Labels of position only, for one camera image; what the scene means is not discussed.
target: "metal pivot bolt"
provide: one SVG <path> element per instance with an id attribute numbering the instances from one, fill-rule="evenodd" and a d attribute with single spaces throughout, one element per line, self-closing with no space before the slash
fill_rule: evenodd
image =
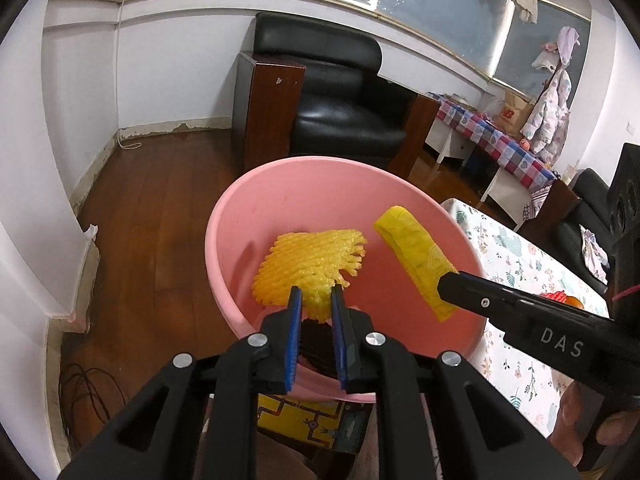
<path id="1" fill-rule="evenodd" d="M 176 368 L 186 368 L 193 363 L 193 357 L 189 354 L 178 354 L 174 357 L 174 366 Z"/>
<path id="2" fill-rule="evenodd" d="M 462 357 L 457 352 L 452 352 L 449 350 L 448 352 L 444 352 L 442 354 L 442 362 L 447 366 L 458 366 L 462 362 Z"/>
<path id="3" fill-rule="evenodd" d="M 380 332 L 369 332 L 364 339 L 371 346 L 382 346 L 386 341 L 386 337 Z"/>
<path id="4" fill-rule="evenodd" d="M 246 341 L 249 343 L 249 346 L 255 346 L 256 348 L 258 348 L 260 346 L 265 346 L 268 340 L 269 338 L 267 336 L 265 336 L 263 333 L 258 332 L 255 334 L 251 334 Z"/>

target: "armchair backrest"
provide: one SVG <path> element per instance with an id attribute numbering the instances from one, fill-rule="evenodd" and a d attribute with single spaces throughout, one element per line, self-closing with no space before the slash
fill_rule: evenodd
<path id="1" fill-rule="evenodd" d="M 305 65 L 303 92 L 352 100 L 360 94 L 363 72 L 378 73 L 382 65 L 380 46 L 367 34 L 279 12 L 256 16 L 254 52 Z"/>

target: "black leather sofa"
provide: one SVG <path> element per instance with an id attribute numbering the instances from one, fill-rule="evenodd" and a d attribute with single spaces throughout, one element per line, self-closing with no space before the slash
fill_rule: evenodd
<path id="1" fill-rule="evenodd" d="M 437 113 L 437 102 L 377 76 L 382 50 L 374 38 L 335 23 L 260 12 L 253 53 L 241 53 L 238 63 L 232 129 L 243 171 L 295 155 L 340 156 L 391 171 L 402 155 L 395 173 L 406 177 Z M 276 77 L 262 78 L 261 68 Z M 426 100 L 435 104 L 425 107 Z M 428 110 L 414 132 L 407 123 L 417 101 Z M 271 117 L 278 108 L 279 117 Z M 257 149 L 265 135 L 270 145 Z"/>
<path id="2" fill-rule="evenodd" d="M 613 285 L 615 261 L 613 259 L 613 235 L 609 229 L 610 213 L 607 207 L 609 186 L 592 169 L 584 170 L 576 179 L 573 192 L 580 197 L 578 205 L 556 226 L 543 249 L 562 263 L 602 296 L 607 285 L 593 277 L 584 265 L 580 225 L 595 234 L 598 245 L 609 259 L 607 282 Z"/>

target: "pink plastic basin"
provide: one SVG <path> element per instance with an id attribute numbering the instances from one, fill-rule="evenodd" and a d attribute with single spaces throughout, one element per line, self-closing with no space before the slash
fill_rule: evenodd
<path id="1" fill-rule="evenodd" d="M 207 227 L 205 257 L 211 290 L 238 338 L 260 329 L 265 308 L 251 285 L 278 235 L 328 229 L 358 229 L 367 254 L 358 276 L 347 276 L 347 305 L 367 312 L 376 330 L 415 353 L 436 356 L 455 350 L 469 356 L 484 318 L 458 310 L 443 323 L 424 302 L 393 251 L 373 229 L 388 208 L 407 208 L 459 270 L 482 276 L 466 235 L 449 215 L 416 187 L 366 164 L 322 156 L 285 158 L 236 180 L 220 197 Z M 298 365 L 291 393 L 299 399 L 374 402 L 374 395 L 348 396 L 338 381 Z"/>

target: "armchair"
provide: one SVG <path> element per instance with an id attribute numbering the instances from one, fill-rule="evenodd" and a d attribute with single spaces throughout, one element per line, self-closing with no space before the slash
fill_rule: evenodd
<path id="1" fill-rule="evenodd" d="M 241 171 L 295 155 L 340 156 L 407 178 L 439 102 L 378 76 L 382 51 L 357 30 L 260 12 L 241 52 L 232 139 Z"/>

